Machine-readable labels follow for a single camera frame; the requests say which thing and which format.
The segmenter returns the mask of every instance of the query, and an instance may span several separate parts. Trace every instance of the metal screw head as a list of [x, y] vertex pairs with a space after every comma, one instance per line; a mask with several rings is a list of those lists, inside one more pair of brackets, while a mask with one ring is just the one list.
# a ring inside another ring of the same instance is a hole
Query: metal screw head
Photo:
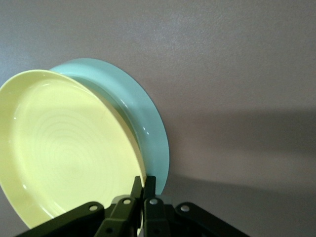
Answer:
[[180, 209], [181, 209], [181, 211], [184, 211], [184, 212], [188, 212], [190, 210], [190, 208], [187, 205], [181, 206]]
[[156, 205], [156, 204], [158, 203], [158, 200], [157, 200], [157, 199], [151, 199], [151, 200], [149, 201], [149, 203], [150, 203], [151, 205]]
[[128, 204], [131, 203], [131, 200], [130, 200], [130, 199], [125, 199], [125, 200], [123, 201], [123, 203], [124, 203], [125, 205], [128, 205]]
[[91, 207], [89, 207], [89, 211], [95, 211], [96, 209], [98, 209], [97, 205], [92, 205]]

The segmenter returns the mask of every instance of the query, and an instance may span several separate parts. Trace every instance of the plate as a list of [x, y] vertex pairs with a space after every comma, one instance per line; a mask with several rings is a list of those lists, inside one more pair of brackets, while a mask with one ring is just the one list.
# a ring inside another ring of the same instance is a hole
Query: plate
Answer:
[[68, 61], [51, 69], [71, 77], [106, 98], [135, 134], [146, 174], [156, 176], [161, 194], [169, 171], [169, 145], [157, 108], [146, 91], [118, 67], [91, 58]]
[[56, 72], [0, 89], [0, 184], [30, 228], [89, 201], [109, 206], [145, 177], [136, 138], [109, 101]]

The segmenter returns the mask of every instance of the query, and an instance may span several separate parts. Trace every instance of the light blue plate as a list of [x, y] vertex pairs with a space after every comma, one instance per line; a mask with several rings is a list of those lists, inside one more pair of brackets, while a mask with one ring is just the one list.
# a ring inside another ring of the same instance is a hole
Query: light blue plate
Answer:
[[50, 70], [95, 90], [116, 108], [134, 132], [146, 174], [157, 178], [156, 194], [161, 194], [169, 171], [168, 139], [161, 117], [144, 89], [121, 69], [97, 59], [74, 59]]

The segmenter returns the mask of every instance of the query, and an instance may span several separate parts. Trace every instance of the gray surface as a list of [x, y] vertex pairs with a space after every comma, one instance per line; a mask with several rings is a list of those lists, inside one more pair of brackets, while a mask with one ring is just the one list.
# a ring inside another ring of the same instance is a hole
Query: gray surface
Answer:
[[[1, 84], [79, 57], [113, 63], [161, 113], [175, 204], [254, 237], [316, 236], [316, 1], [0, 5]], [[0, 203], [0, 236], [25, 230]]]

